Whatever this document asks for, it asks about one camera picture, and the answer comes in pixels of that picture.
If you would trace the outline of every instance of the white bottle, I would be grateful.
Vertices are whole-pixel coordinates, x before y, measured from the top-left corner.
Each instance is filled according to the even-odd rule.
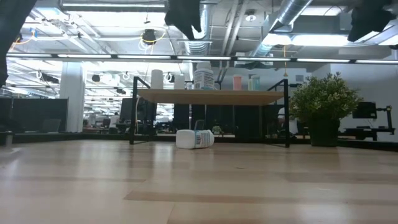
[[[196,90],[214,90],[214,73],[210,62],[200,62],[193,73]]]
[[[163,89],[163,71],[159,69],[153,69],[150,77],[150,88],[151,89]]]
[[[192,131],[179,130],[175,144],[181,149],[200,149],[214,144],[214,135],[210,130]]]

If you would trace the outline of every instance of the light fixture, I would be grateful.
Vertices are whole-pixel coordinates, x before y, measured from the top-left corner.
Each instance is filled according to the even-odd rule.
[[[274,57],[238,57],[238,61],[245,62],[289,62],[290,58],[274,58]]]
[[[7,57],[51,57],[50,54],[20,54],[20,53],[8,53]]]
[[[320,63],[348,63],[348,59],[315,59],[315,58],[298,58],[297,62],[320,62]]]
[[[342,47],[349,44],[344,35],[297,35],[293,38],[293,45],[317,47]]]
[[[164,7],[163,4],[117,4],[117,3],[63,3],[64,7]]]
[[[231,57],[177,56],[180,60],[231,60]]]
[[[170,56],[163,55],[118,55],[121,59],[171,59]]]
[[[268,34],[262,41],[264,45],[290,45],[292,40],[287,35]]]
[[[124,79],[124,80],[129,80],[129,79],[130,79],[130,74],[129,74],[129,72],[125,72],[125,74],[123,74],[123,79]]]
[[[111,55],[58,54],[60,58],[111,58]]]
[[[379,45],[397,45],[398,44],[398,35],[391,37],[390,39],[381,42]]]
[[[398,65],[398,60],[357,60],[360,64]]]

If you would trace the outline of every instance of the ceiling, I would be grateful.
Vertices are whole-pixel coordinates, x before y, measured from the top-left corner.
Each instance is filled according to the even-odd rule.
[[[63,0],[65,3],[87,3],[93,4],[94,0]],[[111,1],[113,4],[159,4],[163,1],[123,0]],[[227,31],[227,23],[231,16],[233,0],[209,0],[206,3],[211,6],[210,14],[210,51],[209,55],[221,55],[223,40]],[[237,40],[234,42],[231,54],[236,52],[250,52],[262,41],[262,26],[266,15],[276,12],[282,0],[252,0],[247,9],[254,9],[256,20],[246,21],[243,19],[239,29]],[[302,16],[330,16],[335,17],[342,11],[349,12],[356,0],[332,1],[314,0],[306,8]],[[92,7],[91,11],[63,11],[59,8],[58,0],[39,0],[37,7],[32,11],[22,28],[23,41],[26,44],[15,45],[11,52],[19,53],[58,53],[58,54],[156,54],[156,55],[182,55],[185,54],[185,38],[175,27],[167,27],[164,23],[163,12],[152,12],[153,8],[142,7],[141,11],[116,12],[107,9],[99,11]],[[147,49],[140,45],[141,34],[145,29],[155,29],[157,43]],[[37,38],[32,38],[32,30]],[[271,53],[275,57],[309,57],[309,58],[384,58],[391,54],[386,46],[370,45],[367,47],[303,47],[287,45],[274,47]],[[190,66],[188,63],[127,63],[127,62],[84,62],[88,74],[88,87],[93,87],[86,92],[86,102],[92,99],[102,99],[103,104],[107,98],[125,97],[116,93],[115,89],[95,89],[96,86],[120,87],[132,86],[132,77],[139,75],[150,82],[150,71],[160,68],[164,73],[184,74],[189,79]],[[302,68],[304,73],[311,72],[321,65],[307,63],[291,63],[288,68]],[[275,71],[285,67],[284,63],[275,63],[271,66]],[[33,85],[29,88],[31,95],[43,95],[57,97],[58,87],[37,88],[38,85],[48,85],[37,78],[37,71],[41,70],[55,78],[61,78],[62,62],[59,61],[31,61],[31,60],[9,60],[9,81],[13,85]],[[100,83],[91,81],[94,74],[107,75],[109,79]],[[119,103],[106,104],[107,107],[118,107]]]

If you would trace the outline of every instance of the plastic container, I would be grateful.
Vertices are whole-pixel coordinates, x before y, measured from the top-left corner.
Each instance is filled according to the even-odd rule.
[[[196,90],[214,90],[214,73],[210,62],[200,62],[193,73]]]
[[[185,89],[185,76],[175,75],[174,76],[174,90],[184,90]]]
[[[234,90],[242,90],[242,76],[233,75]]]
[[[150,77],[150,88],[151,89],[163,89],[163,71],[159,69],[152,70],[152,76]]]
[[[260,90],[260,76],[253,75],[249,82],[249,90],[258,91]]]
[[[210,130],[192,131],[179,130],[175,144],[181,149],[201,149],[214,144],[214,135]]]

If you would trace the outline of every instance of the white column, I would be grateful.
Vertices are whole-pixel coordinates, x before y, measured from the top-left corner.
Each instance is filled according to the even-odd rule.
[[[81,62],[64,62],[60,98],[69,99],[68,132],[82,132],[85,105],[86,72]]]

